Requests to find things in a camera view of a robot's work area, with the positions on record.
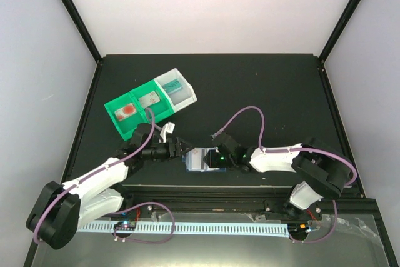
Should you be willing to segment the green bin middle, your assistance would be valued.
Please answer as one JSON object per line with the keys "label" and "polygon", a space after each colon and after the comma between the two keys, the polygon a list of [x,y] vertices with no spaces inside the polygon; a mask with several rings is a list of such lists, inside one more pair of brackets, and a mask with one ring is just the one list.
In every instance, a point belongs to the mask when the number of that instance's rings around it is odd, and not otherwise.
{"label": "green bin middle", "polygon": [[140,111],[146,113],[146,108],[153,111],[156,123],[174,114],[169,98],[154,79],[130,90],[129,93],[139,105]]}

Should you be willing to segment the black right corner post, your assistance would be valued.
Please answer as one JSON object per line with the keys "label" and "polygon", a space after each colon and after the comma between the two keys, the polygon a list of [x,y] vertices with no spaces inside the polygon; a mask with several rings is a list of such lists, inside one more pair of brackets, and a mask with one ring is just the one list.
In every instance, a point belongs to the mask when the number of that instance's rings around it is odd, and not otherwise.
{"label": "black right corner post", "polygon": [[341,34],[343,33],[344,29],[348,25],[348,22],[352,18],[354,12],[356,11],[357,7],[361,0],[349,0],[341,13],[332,33],[330,34],[326,44],[324,45],[320,55],[319,60],[322,63],[325,63],[331,54],[332,50],[334,49],[336,43],[338,42]]}

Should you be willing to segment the green bin left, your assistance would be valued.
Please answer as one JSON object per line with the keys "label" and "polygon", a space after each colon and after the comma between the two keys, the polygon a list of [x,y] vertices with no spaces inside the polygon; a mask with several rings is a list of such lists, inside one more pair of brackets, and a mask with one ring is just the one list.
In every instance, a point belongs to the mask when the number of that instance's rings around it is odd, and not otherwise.
{"label": "green bin left", "polygon": [[105,103],[104,108],[124,141],[131,139],[139,124],[148,123],[143,107],[131,92]]}

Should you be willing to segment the controller circuit board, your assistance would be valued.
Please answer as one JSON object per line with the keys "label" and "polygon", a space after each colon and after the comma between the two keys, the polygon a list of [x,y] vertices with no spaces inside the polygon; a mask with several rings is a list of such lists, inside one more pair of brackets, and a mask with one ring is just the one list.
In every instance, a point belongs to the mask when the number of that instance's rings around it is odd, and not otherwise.
{"label": "controller circuit board", "polygon": [[136,229],[135,221],[118,221],[114,225],[115,231],[134,231]]}
{"label": "controller circuit board", "polygon": [[288,231],[291,233],[310,233],[317,229],[317,227],[305,223],[291,223],[287,226]]}

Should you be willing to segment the blue leather card holder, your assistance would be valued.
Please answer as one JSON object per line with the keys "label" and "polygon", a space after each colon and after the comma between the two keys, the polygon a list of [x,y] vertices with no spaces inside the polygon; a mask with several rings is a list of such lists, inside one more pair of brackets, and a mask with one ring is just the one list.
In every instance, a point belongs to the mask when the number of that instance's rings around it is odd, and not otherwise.
{"label": "blue leather card holder", "polygon": [[208,151],[216,151],[216,148],[194,148],[182,157],[182,162],[186,165],[186,171],[198,173],[225,172],[226,168],[211,168],[203,161]]}

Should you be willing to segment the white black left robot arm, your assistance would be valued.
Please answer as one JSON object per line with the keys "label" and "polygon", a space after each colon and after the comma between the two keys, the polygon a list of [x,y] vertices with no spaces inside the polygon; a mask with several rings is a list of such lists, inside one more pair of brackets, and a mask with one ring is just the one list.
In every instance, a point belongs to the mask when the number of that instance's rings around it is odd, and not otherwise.
{"label": "white black left robot arm", "polygon": [[194,146],[171,134],[166,126],[141,123],[132,138],[103,164],[61,184],[51,181],[41,190],[26,221],[36,244],[61,249],[84,225],[108,214],[128,216],[134,201],[117,187],[146,161],[181,158]]}

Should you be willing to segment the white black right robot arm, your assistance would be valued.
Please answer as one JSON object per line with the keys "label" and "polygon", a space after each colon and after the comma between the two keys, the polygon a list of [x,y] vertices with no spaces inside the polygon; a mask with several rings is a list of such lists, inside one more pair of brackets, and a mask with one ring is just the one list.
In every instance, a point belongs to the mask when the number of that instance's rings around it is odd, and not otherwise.
{"label": "white black right robot arm", "polygon": [[316,138],[286,147],[245,147],[222,133],[214,138],[202,161],[212,169],[243,173],[296,173],[302,181],[284,200],[267,205],[270,213],[286,220],[303,219],[306,211],[323,199],[339,199],[343,189],[357,178],[354,166],[344,156]]}

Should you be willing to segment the white card red pattern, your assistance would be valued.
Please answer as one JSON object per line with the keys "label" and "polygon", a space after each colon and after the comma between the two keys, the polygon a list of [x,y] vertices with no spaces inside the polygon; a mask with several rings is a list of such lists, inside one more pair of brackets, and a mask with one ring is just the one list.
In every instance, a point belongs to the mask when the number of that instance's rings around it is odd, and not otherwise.
{"label": "white card red pattern", "polygon": [[145,109],[160,102],[160,97],[156,91],[151,91],[150,93],[141,96],[138,101],[142,108]]}

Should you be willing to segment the white translucent bin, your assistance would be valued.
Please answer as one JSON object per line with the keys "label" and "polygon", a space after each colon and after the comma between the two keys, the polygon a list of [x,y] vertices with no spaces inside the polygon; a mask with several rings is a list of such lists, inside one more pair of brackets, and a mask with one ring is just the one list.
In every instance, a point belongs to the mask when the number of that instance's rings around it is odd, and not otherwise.
{"label": "white translucent bin", "polygon": [[167,97],[175,113],[198,100],[193,87],[177,68],[154,78],[154,81]]}

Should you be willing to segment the black left corner post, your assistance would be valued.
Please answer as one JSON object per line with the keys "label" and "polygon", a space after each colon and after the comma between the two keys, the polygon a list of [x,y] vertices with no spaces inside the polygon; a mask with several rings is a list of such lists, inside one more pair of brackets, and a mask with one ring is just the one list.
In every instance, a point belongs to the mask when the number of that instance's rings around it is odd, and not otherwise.
{"label": "black left corner post", "polygon": [[91,56],[93,57],[94,61],[96,63],[100,63],[102,61],[102,56],[100,55],[100,52],[98,51],[94,43],[94,40],[92,39],[74,1],[73,0],[61,0],[61,1],[64,7],[66,8],[69,17],[73,21],[76,29],[78,30],[80,36],[82,37],[82,40],[84,41],[87,49],[91,53]]}

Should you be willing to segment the teal card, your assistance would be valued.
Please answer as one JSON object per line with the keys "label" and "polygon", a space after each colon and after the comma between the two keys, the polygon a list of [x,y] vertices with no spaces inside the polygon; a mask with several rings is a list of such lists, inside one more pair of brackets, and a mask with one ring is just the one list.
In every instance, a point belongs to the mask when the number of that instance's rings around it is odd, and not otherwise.
{"label": "teal card", "polygon": [[162,85],[162,88],[163,88],[163,90],[165,90],[165,92],[168,95],[171,95],[171,94],[174,94],[174,93],[180,91],[183,88],[183,86],[177,79],[174,79],[174,80]]}

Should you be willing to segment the right controller circuit board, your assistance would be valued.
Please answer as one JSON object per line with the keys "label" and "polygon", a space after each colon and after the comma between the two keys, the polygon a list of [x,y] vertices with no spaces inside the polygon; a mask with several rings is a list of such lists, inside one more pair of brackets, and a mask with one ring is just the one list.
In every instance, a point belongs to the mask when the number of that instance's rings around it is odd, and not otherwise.
{"label": "right controller circuit board", "polygon": [[288,231],[291,233],[310,233],[317,229],[317,227],[305,223],[291,223],[287,226]]}

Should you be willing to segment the card with red circle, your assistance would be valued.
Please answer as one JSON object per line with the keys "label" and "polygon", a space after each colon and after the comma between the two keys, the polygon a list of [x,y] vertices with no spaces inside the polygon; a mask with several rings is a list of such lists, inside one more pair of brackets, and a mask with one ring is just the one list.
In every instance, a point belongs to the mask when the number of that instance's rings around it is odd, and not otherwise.
{"label": "card with red circle", "polygon": [[123,121],[136,113],[137,113],[137,109],[136,109],[135,105],[133,105],[133,103],[129,103],[129,104],[123,106],[122,108],[115,110],[115,112],[114,112],[116,119],[118,121]]}

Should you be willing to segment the black aluminium frame rail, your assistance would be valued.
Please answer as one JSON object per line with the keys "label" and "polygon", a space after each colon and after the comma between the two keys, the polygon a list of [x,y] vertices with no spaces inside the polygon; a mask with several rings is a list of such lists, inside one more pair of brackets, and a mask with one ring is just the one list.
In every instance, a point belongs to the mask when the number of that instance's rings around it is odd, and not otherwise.
{"label": "black aluminium frame rail", "polygon": [[[195,187],[195,186],[125,186],[125,193],[132,197],[132,204],[155,201],[174,212],[225,212],[262,213],[275,208],[289,197],[289,187]],[[338,214],[380,215],[377,201],[345,189],[336,201]],[[333,214],[332,201],[322,200],[310,209],[317,216]]]}

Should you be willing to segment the black corner post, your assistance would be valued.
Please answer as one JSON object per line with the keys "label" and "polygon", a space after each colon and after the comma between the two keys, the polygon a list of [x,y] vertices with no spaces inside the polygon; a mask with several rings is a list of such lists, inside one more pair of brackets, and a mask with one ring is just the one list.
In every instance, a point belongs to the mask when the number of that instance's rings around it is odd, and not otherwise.
{"label": "black corner post", "polygon": [[73,0],[61,0],[61,1],[64,7],[66,8],[69,17],[73,21],[76,29],[78,30],[80,36],[82,37],[82,40],[84,41],[87,49],[91,53],[91,56],[93,57],[94,61],[96,63],[100,63],[102,61],[102,56],[100,55],[100,52],[98,51],[94,43],[94,40],[92,39],[74,1]]}
{"label": "black corner post", "polygon": [[356,11],[357,7],[361,0],[349,0],[341,13],[332,33],[330,34],[326,44],[324,45],[320,55],[319,60],[322,63],[325,63],[331,54],[332,50],[334,49],[336,43],[338,42],[341,34],[343,33],[344,29],[348,25],[348,22],[352,18],[354,12]]}

